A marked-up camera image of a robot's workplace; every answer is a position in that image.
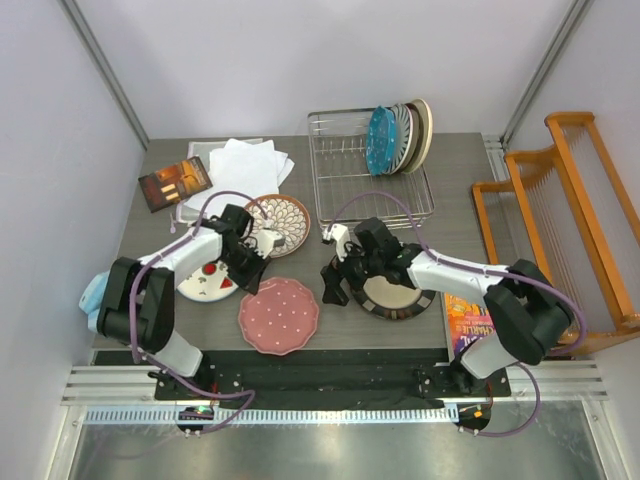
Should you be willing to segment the cream plate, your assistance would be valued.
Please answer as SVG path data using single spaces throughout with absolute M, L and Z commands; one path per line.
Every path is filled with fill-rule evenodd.
M 423 165 L 431 146 L 434 130 L 433 114 L 430 106 L 424 99 L 417 98 L 410 101 L 408 105 L 412 106 L 418 113 L 419 135 L 416 149 L 414 150 L 411 160 L 403 169 L 403 174 L 413 173 Z

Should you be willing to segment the grey striped plate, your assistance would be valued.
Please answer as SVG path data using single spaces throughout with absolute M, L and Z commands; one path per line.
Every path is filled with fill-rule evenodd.
M 396 173 L 403 164 L 413 133 L 413 117 L 409 108 L 403 103 L 398 103 L 391 107 L 391 111 L 396 121 L 396 140 L 393 158 L 386 171 L 388 175 Z

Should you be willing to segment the white cloth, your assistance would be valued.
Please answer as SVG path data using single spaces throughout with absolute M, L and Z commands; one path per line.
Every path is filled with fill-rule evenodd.
M 273 140 L 251 144 L 229 139 L 208 154 L 212 187 L 190 197 L 184 206 L 200 210 L 212 194 L 220 191 L 237 191 L 251 198 L 277 194 L 293 168 L 294 162 L 287 153 L 275 149 Z

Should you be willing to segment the white watermelon pattern plate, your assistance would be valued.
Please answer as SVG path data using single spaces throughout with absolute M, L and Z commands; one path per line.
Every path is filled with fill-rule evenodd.
M 227 273 L 227 265 L 221 261 L 206 263 L 181 282 L 177 291 L 199 303 L 224 300 L 238 289 Z

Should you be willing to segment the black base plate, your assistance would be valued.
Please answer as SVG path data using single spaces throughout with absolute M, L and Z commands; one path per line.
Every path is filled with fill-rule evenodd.
M 207 389 L 252 390 L 252 408 L 290 411 L 414 410 L 447 399 L 511 394 L 507 373 L 466 382 L 444 349 L 303 349 L 285 356 L 209 350 Z

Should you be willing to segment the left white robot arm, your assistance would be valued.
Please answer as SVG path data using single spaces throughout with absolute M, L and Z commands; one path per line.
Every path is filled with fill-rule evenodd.
M 210 361 L 176 330 L 176 287 L 205 264 L 220 261 L 232 282 L 257 293 L 270 254 L 284 237 L 269 225 L 252 235 L 253 220 L 229 204 L 221 216 L 198 219 L 158 252 L 118 258 L 85 290 L 92 296 L 82 302 L 88 326 L 179 376 L 178 386 L 190 398 L 205 397 L 213 385 Z

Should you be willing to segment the orange Roald Dahl book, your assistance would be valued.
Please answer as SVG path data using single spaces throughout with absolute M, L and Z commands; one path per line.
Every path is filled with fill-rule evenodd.
M 475 340 L 492 334 L 494 325 L 485 307 L 449 293 L 443 293 L 442 300 L 448 354 L 452 361 Z

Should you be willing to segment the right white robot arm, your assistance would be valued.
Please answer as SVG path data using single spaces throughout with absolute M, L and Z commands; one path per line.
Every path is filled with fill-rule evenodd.
M 324 229 L 322 240 L 335 248 L 321 270 L 326 304 L 344 306 L 345 285 L 358 290 L 382 277 L 392 285 L 460 297 L 488 313 L 492 333 L 463 347 L 450 364 L 453 386 L 465 395 L 477 393 L 507 366 L 539 364 L 574 319 L 567 300 L 528 260 L 486 266 L 456 259 L 400 241 L 376 217 L 354 229 L 334 224 Z

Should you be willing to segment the dark brown book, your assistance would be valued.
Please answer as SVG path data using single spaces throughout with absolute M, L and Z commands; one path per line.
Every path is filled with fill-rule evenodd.
M 169 208 L 212 187 L 202 160 L 193 156 L 138 178 L 151 213 Z

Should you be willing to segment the mesh zipper pouch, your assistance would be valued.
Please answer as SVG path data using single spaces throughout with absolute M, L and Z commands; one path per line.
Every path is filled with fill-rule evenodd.
M 227 142 L 195 142 L 190 147 L 190 152 L 196 154 L 202 161 L 208 172 L 208 154 L 217 148 L 222 148 Z M 175 211 L 175 223 L 176 224 L 189 224 L 194 222 L 201 210 L 204 210 L 204 216 L 210 217 L 211 215 L 219 215 L 227 204 L 233 204 L 238 206 L 244 206 L 249 200 L 255 199 L 248 195 L 237 191 L 220 191 L 212 194 L 204 203 L 200 210 L 193 210 L 184 206 L 184 201 L 181 201 L 176 207 Z

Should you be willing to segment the teal polka dot plate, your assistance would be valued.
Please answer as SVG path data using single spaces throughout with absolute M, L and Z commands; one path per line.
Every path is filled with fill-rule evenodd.
M 372 176 L 390 174 L 400 152 L 398 106 L 378 106 L 372 113 L 366 139 L 365 160 Z

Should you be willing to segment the light blue headphones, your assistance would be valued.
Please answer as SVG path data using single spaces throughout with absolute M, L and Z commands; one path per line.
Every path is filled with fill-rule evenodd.
M 108 272 L 97 274 L 90 281 L 79 300 L 79 308 L 87 315 L 87 326 L 93 333 L 98 332 L 98 315 L 104 299 L 108 277 Z

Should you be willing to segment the pink polka dot plate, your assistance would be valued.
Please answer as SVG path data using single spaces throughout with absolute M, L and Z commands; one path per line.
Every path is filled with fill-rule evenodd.
M 316 333 L 319 306 L 313 292 L 292 278 L 261 282 L 245 295 L 238 323 L 244 340 L 262 354 L 285 356 L 302 349 Z

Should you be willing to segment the brown floral pattern plate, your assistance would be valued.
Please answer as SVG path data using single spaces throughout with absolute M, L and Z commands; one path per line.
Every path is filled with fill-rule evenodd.
M 275 247 L 272 258 L 281 258 L 299 249 L 306 241 L 311 227 L 310 215 L 305 206 L 297 199 L 282 195 L 269 194 L 249 202 L 245 209 L 254 217 L 250 237 L 255 237 L 269 221 L 272 229 L 284 237 L 284 244 Z

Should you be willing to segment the orange wooden rack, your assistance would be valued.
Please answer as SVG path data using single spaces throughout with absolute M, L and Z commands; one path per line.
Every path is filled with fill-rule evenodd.
M 591 112 L 556 112 L 550 146 L 505 155 L 504 180 L 471 188 L 490 262 L 499 263 L 492 199 L 514 221 L 514 238 L 584 312 L 592 354 L 639 336 L 639 215 Z

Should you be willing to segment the black rimmed beige plate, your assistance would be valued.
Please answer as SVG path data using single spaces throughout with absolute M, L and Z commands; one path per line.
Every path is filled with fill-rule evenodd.
M 436 292 L 390 283 L 384 276 L 368 278 L 361 289 L 351 287 L 354 300 L 370 314 L 385 320 L 408 320 L 426 311 Z

